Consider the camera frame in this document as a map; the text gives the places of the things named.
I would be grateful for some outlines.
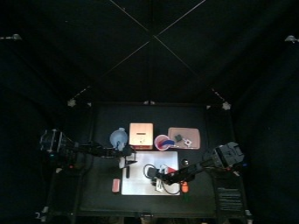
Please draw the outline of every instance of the lamp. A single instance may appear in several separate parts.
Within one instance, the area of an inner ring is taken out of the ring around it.
[[[284,39],[284,41],[291,41],[292,43],[295,43],[295,41],[299,42],[299,39],[295,38],[293,35],[289,35],[289,36],[287,36],[287,38]]]

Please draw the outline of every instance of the wire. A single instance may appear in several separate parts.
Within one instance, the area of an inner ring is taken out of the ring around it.
[[[144,176],[145,176],[148,179],[152,179],[150,177],[148,177],[148,176],[145,175],[145,167],[146,167],[146,166],[150,166],[150,167],[153,167],[154,169],[156,169],[156,167],[154,167],[152,164],[145,164],[145,165],[144,165]],[[164,191],[165,191],[168,194],[174,195],[174,194],[177,194],[177,193],[180,192],[180,189],[178,189],[177,192],[168,192],[166,189],[164,188],[164,182],[162,182],[162,181],[161,181],[161,185],[162,185],[162,189],[164,189]]]
[[[145,167],[146,166],[150,166],[150,167],[153,167],[154,168],[154,166],[152,165],[152,164],[146,164],[145,166],[144,166],[144,176],[148,178],[148,179],[152,179],[150,177],[148,177],[146,175],[145,175]]]

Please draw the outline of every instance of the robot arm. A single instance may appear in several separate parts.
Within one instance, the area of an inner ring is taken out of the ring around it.
[[[146,170],[146,176],[152,179],[160,179],[166,185],[180,183],[182,181],[189,182],[193,180],[194,175],[204,171],[206,168],[218,168],[221,170],[229,170],[234,165],[240,164],[244,155],[238,149],[236,143],[226,143],[225,145],[217,146],[210,153],[206,160],[192,164],[178,171],[162,174],[158,169],[152,167]]]

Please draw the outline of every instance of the orange box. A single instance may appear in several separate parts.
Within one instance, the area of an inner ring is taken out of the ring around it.
[[[150,150],[153,148],[152,123],[129,123],[128,144],[132,145],[136,150]]]

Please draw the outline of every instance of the light fixture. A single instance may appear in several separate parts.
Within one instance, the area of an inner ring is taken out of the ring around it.
[[[293,35],[289,35],[289,36],[287,36],[287,38],[284,39],[284,41],[291,41],[292,43],[295,43],[295,41],[299,42],[299,39],[295,38]]]
[[[0,37],[0,40],[10,39],[13,41],[22,40],[21,36],[18,34],[14,34],[12,37]]]

